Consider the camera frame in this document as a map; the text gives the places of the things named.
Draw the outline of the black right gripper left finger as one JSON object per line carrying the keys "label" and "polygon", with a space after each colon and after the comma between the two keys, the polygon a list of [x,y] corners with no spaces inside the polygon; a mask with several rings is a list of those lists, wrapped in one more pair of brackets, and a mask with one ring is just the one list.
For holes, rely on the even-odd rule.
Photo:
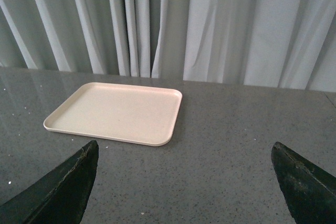
{"label": "black right gripper left finger", "polygon": [[1,205],[1,223],[80,223],[95,182],[99,145],[90,141]]}

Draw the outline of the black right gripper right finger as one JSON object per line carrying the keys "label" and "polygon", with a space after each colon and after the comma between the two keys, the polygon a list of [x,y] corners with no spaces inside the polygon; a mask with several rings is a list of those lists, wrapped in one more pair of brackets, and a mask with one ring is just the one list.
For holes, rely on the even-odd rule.
{"label": "black right gripper right finger", "polygon": [[335,177],[276,142],[271,161],[296,223],[335,223]]}

